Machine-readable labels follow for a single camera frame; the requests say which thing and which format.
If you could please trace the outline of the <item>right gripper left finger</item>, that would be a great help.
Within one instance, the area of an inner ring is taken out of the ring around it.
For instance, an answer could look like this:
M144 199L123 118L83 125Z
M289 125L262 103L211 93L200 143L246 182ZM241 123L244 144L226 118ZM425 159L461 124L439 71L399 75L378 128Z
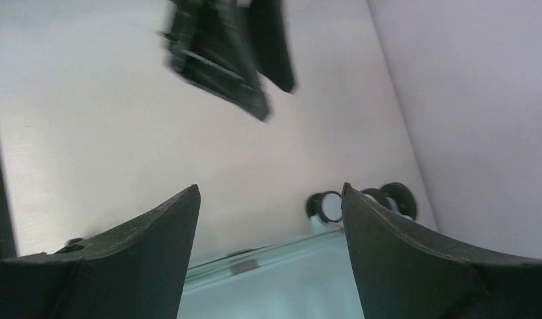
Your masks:
M0 259L0 318L176 318L201 194L53 253Z

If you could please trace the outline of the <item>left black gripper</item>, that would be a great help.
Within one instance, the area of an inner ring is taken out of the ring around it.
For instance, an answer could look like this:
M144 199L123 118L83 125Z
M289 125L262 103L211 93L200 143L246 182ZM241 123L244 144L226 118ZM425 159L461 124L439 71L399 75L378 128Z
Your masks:
M174 73L263 122L270 108L258 71L284 92L296 87L282 1L251 1L246 18L258 65L236 1L174 1L161 36Z

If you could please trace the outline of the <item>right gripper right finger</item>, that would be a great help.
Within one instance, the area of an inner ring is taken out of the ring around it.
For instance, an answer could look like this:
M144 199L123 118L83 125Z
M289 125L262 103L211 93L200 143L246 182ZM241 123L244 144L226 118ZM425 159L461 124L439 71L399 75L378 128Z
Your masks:
M542 259L447 237L343 186L345 238L366 318L542 318Z

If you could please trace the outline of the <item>light blue hard-shell suitcase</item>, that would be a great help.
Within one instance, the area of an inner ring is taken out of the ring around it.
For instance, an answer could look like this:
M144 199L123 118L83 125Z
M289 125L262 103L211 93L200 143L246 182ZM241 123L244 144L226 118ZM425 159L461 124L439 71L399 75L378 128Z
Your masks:
M341 194L309 196L313 233L187 271L180 318L362 318L341 221Z

